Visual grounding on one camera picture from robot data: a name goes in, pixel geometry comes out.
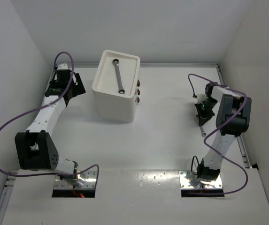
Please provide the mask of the small silver wrench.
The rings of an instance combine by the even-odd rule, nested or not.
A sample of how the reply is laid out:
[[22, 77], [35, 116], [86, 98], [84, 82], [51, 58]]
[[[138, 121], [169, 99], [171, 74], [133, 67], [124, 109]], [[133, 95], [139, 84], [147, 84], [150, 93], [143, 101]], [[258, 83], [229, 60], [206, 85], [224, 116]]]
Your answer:
[[203, 126], [200, 126], [200, 131], [201, 131], [201, 136], [202, 136], [202, 137], [206, 137], [206, 136], [207, 136], [207, 134], [206, 134], [206, 132], [205, 132]]

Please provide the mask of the white drawer cabinet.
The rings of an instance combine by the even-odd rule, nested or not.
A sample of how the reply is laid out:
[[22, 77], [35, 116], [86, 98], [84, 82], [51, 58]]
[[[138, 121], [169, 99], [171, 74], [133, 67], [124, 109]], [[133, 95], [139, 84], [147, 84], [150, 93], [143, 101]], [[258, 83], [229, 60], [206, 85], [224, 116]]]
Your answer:
[[[119, 59], [119, 69], [125, 94], [118, 93], [118, 84], [113, 59]], [[92, 83], [95, 103], [101, 118], [123, 123], [135, 119], [138, 103], [137, 81], [139, 80], [140, 58], [122, 52], [105, 50], [100, 59]]]

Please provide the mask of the long silver ratchet wrench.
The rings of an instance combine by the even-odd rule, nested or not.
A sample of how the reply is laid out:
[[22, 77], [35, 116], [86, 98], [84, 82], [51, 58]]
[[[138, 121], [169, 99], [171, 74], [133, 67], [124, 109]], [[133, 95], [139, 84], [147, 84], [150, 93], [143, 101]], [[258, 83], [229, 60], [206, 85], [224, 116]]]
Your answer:
[[118, 93], [123, 95], [125, 94], [125, 90], [123, 88], [123, 83], [122, 83], [120, 69], [119, 69], [119, 59], [113, 59], [112, 64], [115, 68], [115, 74], [116, 74], [116, 79], [117, 79], [117, 84], [118, 84]]

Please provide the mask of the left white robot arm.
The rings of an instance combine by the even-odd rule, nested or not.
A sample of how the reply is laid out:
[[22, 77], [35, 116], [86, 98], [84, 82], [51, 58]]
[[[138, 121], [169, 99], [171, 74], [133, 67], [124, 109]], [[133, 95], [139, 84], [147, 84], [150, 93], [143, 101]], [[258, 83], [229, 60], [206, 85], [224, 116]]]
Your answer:
[[31, 171], [56, 173], [62, 180], [76, 184], [77, 163], [59, 156], [52, 140], [55, 124], [69, 101], [85, 93], [78, 73], [72, 72], [66, 63], [55, 67], [54, 75], [43, 98], [43, 108], [25, 132], [15, 136], [20, 168]]

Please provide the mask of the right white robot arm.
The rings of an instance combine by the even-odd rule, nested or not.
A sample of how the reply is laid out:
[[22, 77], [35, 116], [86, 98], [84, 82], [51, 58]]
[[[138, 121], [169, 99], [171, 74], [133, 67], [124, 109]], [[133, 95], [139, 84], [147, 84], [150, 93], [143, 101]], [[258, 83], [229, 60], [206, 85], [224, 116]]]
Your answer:
[[252, 99], [215, 82], [208, 83], [205, 93], [196, 98], [199, 126], [216, 116], [214, 141], [196, 173], [198, 179], [213, 181], [218, 178], [222, 161], [232, 143], [249, 128]]

